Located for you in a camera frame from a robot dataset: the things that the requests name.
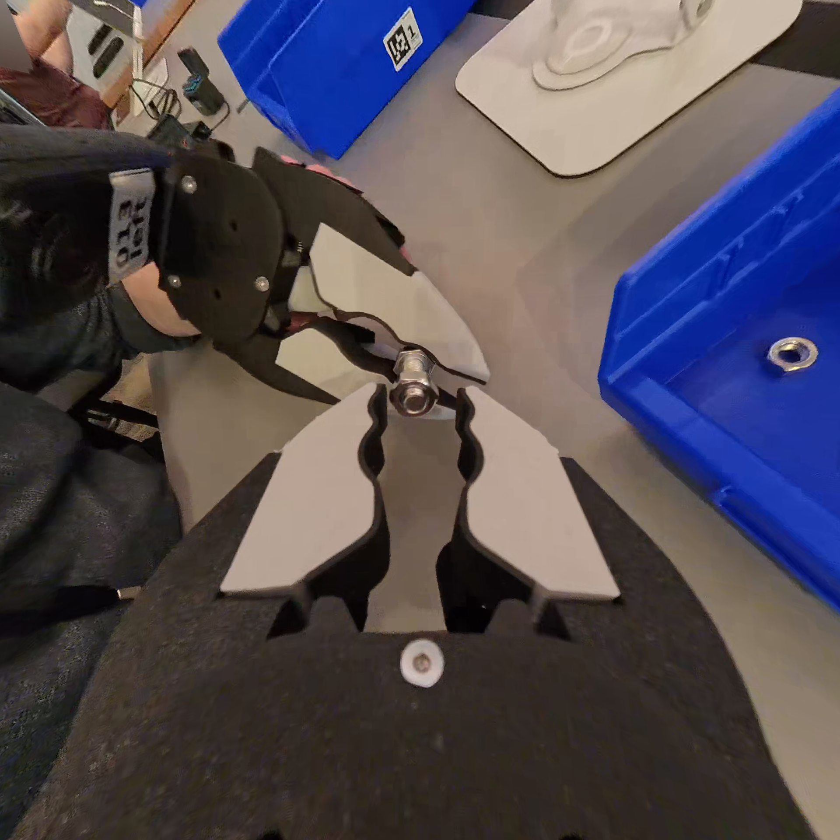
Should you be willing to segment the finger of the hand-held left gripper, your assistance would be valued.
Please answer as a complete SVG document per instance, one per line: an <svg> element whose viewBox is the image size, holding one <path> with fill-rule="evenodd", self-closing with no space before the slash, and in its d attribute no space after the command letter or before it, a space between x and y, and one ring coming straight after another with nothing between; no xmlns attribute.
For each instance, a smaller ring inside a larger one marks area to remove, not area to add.
<svg viewBox="0 0 840 840"><path fill-rule="evenodd" d="M318 227L308 266L297 272L289 310L376 321L399 344L426 351L449 373L489 381L466 321L422 271L409 266L405 274L326 224Z"/></svg>
<svg viewBox="0 0 840 840"><path fill-rule="evenodd" d="M393 385L395 360L365 326L314 318L280 341L276 364L340 401L368 384Z"/></svg>

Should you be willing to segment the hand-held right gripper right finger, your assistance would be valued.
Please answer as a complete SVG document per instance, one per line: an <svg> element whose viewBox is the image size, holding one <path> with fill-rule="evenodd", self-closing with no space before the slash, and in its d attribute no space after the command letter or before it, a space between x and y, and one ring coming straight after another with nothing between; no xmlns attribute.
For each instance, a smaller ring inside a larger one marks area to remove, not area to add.
<svg viewBox="0 0 840 840"><path fill-rule="evenodd" d="M484 633L507 601L524 604L540 630L562 624L557 604L619 601L559 450L475 386L456 402L464 486L436 563L447 631Z"/></svg>

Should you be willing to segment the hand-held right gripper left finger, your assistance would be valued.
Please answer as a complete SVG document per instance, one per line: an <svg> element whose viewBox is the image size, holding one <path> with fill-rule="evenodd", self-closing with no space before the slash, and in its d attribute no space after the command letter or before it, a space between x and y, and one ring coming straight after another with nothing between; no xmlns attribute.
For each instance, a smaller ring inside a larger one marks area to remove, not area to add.
<svg viewBox="0 0 840 840"><path fill-rule="evenodd" d="M382 384L363 385L286 442L221 597L279 600L303 623L318 600L334 598L364 630L390 564L379 482L386 402Z"/></svg>

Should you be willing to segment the silver hex bolt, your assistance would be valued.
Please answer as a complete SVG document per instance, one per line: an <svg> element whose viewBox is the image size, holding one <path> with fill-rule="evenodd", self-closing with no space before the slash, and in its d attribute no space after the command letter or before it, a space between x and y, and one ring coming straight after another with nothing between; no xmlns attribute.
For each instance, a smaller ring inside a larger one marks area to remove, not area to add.
<svg viewBox="0 0 840 840"><path fill-rule="evenodd" d="M395 360L395 383L401 379L425 379L432 382L436 387L433 382L434 368L435 363L422 350L404 350L398 354Z"/></svg>

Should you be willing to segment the silver hex nut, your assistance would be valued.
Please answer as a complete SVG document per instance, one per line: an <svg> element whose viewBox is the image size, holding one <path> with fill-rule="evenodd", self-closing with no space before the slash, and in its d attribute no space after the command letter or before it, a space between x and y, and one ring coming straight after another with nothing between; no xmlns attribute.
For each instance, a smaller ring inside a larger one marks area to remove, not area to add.
<svg viewBox="0 0 840 840"><path fill-rule="evenodd" d="M424 417L438 403L438 390L425 379L401 379L390 392L390 402L403 417Z"/></svg>
<svg viewBox="0 0 840 840"><path fill-rule="evenodd" d="M818 356L819 349L813 341L790 336L774 342L768 349L766 360L778 375L794 375L812 367Z"/></svg>

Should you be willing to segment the blue bin with square label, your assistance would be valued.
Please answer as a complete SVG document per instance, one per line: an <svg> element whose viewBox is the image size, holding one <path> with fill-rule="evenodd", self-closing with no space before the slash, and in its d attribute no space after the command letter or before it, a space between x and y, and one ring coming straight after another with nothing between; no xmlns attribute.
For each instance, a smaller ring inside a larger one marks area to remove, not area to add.
<svg viewBox="0 0 840 840"><path fill-rule="evenodd" d="M472 1L247 1L217 37L255 109L338 160L460 25Z"/></svg>

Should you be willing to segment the blue plastic bin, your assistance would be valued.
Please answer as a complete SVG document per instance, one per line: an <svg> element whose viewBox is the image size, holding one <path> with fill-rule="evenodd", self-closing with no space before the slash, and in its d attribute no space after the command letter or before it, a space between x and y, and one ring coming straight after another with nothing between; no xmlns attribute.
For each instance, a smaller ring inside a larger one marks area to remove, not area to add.
<svg viewBox="0 0 840 840"><path fill-rule="evenodd" d="M778 375L769 347L819 356ZM598 384L704 499L839 604L839 93L616 284Z"/></svg>

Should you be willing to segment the person's left forearm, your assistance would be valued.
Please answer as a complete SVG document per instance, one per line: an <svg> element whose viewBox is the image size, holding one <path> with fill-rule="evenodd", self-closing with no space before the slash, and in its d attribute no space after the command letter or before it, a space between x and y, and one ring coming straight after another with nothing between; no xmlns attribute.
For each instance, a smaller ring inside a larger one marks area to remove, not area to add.
<svg viewBox="0 0 840 840"><path fill-rule="evenodd" d="M199 331L159 287L150 264L72 308L1 328L1 383L37 393L67 375L110 374L142 354L182 350Z"/></svg>

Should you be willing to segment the person's left hand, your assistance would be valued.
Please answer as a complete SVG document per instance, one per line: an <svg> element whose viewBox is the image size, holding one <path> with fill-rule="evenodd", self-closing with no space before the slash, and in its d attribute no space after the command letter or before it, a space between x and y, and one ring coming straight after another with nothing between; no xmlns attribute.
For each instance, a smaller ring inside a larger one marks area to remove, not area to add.
<svg viewBox="0 0 840 840"><path fill-rule="evenodd" d="M362 190L359 189L358 187L356 187L347 178L345 178L341 175L338 175L337 173L332 172L328 167L326 167L322 164L307 164L307 163L304 163L303 161L299 161L299 160L297 160L297 159L295 159L295 158L293 158L293 157L291 157L287 154L282 154L280 156L280 160L285 165L296 166L299 169L306 170L308 172L312 172L312 173L315 173L315 174L318 174L318 175L322 175L324 177L332 179L335 182L341 183L344 186L346 186L348 189L350 189L356 195L362 195L363 194Z"/></svg>

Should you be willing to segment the black device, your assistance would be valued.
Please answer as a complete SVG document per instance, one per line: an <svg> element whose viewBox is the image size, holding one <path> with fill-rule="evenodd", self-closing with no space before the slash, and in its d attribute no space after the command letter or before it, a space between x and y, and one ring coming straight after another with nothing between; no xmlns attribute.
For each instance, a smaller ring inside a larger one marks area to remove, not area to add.
<svg viewBox="0 0 840 840"><path fill-rule="evenodd" d="M226 100L211 82L206 62L193 47L179 50L177 56L187 71L187 79L182 84L185 98L204 117L218 114L226 105Z"/></svg>

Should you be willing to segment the wooden desk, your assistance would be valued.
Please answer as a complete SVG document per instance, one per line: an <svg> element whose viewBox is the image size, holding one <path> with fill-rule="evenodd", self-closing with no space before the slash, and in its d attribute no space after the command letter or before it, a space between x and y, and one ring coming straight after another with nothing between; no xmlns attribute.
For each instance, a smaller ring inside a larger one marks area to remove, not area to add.
<svg viewBox="0 0 840 840"><path fill-rule="evenodd" d="M193 1L73 1L67 25L77 78L94 90L119 125L142 106L132 92Z"/></svg>

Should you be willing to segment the white metal stand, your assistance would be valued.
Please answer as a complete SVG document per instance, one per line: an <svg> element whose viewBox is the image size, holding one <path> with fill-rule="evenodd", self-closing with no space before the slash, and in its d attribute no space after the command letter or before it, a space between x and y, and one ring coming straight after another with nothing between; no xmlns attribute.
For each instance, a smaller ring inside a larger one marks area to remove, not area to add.
<svg viewBox="0 0 840 840"><path fill-rule="evenodd" d="M784 34L803 2L548 2L478 50L458 93L559 176L600 170Z"/></svg>

